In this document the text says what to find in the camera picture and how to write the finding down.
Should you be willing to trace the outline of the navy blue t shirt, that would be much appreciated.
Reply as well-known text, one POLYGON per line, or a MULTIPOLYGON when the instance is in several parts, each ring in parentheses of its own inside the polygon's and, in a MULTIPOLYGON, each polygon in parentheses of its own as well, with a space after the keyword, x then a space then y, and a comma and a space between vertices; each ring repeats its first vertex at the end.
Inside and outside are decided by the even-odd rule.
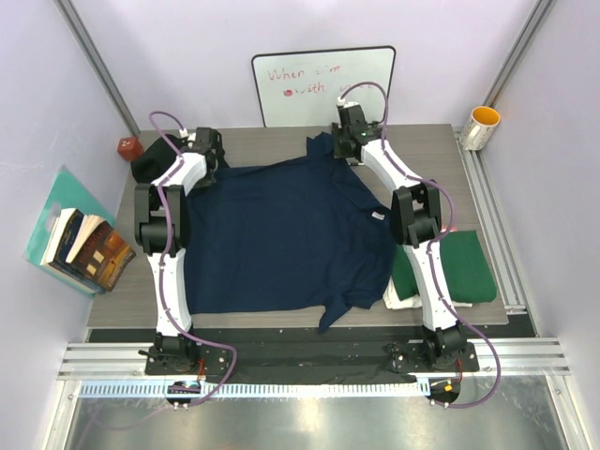
POLYGON ((388 209, 333 149, 322 133, 302 157, 222 169, 190 192, 191 313, 322 307, 325 331, 382 299, 396 253, 388 209))

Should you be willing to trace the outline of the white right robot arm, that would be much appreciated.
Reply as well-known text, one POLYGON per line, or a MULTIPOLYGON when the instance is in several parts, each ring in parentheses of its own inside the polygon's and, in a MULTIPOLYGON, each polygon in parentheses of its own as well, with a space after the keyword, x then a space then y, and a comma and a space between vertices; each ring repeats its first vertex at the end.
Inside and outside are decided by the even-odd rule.
POLYGON ((443 271, 442 207, 439 186, 412 171, 369 123, 361 105, 340 97, 338 121, 331 127, 334 155, 355 158, 375 174, 392 194, 390 229, 408 257, 423 310, 423 356, 436 370, 452 367, 466 351, 467 339, 452 305, 443 271))

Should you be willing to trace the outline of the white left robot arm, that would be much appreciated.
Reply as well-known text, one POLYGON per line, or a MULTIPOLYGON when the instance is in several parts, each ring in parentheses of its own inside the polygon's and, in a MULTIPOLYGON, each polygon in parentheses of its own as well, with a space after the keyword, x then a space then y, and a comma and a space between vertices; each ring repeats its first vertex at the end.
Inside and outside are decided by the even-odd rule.
POLYGON ((186 299, 184 262, 191 237, 187 196, 215 183, 214 172, 226 168, 221 134, 210 127, 177 137, 162 135, 131 163, 134 235, 150 263, 157 299, 152 364, 169 364, 188 374, 199 364, 198 341, 186 299))

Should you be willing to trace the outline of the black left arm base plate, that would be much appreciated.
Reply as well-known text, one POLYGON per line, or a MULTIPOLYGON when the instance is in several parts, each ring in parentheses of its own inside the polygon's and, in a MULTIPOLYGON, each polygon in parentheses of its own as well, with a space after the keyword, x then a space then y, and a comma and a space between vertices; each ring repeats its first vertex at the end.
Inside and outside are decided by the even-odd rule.
POLYGON ((146 375, 224 375, 231 363, 231 352, 199 347, 198 355, 167 355, 158 352, 154 347, 149 350, 138 350, 138 355, 145 358, 144 373, 146 375))

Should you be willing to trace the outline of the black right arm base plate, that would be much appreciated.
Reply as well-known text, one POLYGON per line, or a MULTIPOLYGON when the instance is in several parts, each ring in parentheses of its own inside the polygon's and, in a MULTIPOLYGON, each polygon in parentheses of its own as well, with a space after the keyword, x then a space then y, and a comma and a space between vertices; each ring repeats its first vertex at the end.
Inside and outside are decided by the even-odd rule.
POLYGON ((434 356, 422 340, 392 341, 383 346, 390 358, 390 370, 397 374, 426 372, 477 372, 480 365, 475 348, 467 343, 465 351, 434 356))

